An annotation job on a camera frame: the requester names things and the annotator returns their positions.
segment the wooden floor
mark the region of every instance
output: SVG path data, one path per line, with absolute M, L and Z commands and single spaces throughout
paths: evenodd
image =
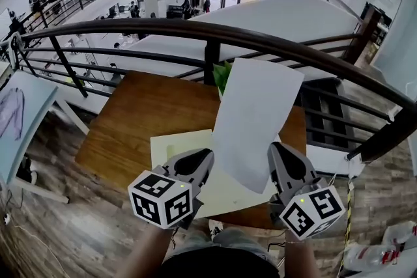
M 375 95 L 354 85 L 347 94 L 383 110 L 390 107 Z M 366 119 L 359 113 L 355 119 Z M 92 117 L 85 115 L 86 121 Z M 16 227 L 38 236 L 57 256 L 70 277 L 112 277 L 132 245 L 146 232 L 146 224 L 132 214 L 126 194 L 103 180 L 86 173 L 74 163 L 74 156 L 85 136 L 54 113 L 48 113 L 29 147 L 38 169 L 39 184 L 70 197 L 60 204 L 24 193 L 19 210 L 12 205 L 12 224 L 0 227 L 0 254 L 22 277 L 66 277 L 51 253 L 36 239 Z M 339 194 L 346 201 L 347 183 L 336 180 Z M 351 239 L 359 243 L 379 243 L 385 228 L 394 223 L 417 221 L 417 181 L 412 175 L 407 142 L 369 164 L 354 181 Z M 2 185 L 3 211 L 6 192 Z M 19 205 L 21 192 L 13 189 L 12 203 Z M 323 277 L 335 277 L 338 254 L 343 249 L 346 219 L 313 239 L 315 256 Z M 205 228 L 196 221 L 191 228 Z M 280 231 L 249 229 L 260 244 L 275 242 Z M 177 243 L 184 234 L 180 231 Z

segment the desk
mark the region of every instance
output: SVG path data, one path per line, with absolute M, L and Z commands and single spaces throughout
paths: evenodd
M 217 87 L 128 72 L 91 124 L 76 162 L 127 192 L 139 174 L 151 169 L 151 137 L 213 129 L 219 105 Z M 303 109 L 293 107 L 280 136 L 306 153 Z M 238 225 L 273 227 L 266 205 L 220 218 Z
M 14 184 L 27 191 L 59 202 L 68 202 L 68 197 L 58 195 L 26 182 L 16 176 L 23 156 L 31 142 L 36 129 L 44 119 L 48 109 L 57 102 L 61 109 L 80 128 L 88 134 L 88 127 L 77 117 L 68 104 L 59 96 L 58 87 L 48 81 L 36 78 L 31 74 L 17 71 L 7 85 L 0 91 L 0 101 L 10 89 L 19 88 L 24 95 L 23 126 L 21 137 L 15 140 L 12 124 L 6 127 L 0 137 L 0 177 L 6 184 Z

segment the computer monitor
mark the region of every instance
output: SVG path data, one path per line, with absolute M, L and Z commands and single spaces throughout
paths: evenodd
M 109 8 L 109 19 L 113 19 L 116 16 L 116 5 Z

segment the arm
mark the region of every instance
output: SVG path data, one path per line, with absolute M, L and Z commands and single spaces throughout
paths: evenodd
M 122 263 L 116 278 L 148 278 L 158 271 L 167 252 L 173 231 L 149 225 Z
M 309 240 L 298 241 L 295 235 L 287 230 L 285 234 L 285 277 L 286 278 L 319 278 L 313 247 Z

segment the potted plant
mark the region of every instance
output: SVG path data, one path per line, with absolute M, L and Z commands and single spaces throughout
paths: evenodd
M 224 94 L 224 90 L 226 89 L 227 80 L 229 79 L 232 66 L 227 61 L 225 61 L 224 66 L 213 64 L 213 67 L 214 82 L 219 89 L 220 100 L 222 100 L 222 96 Z

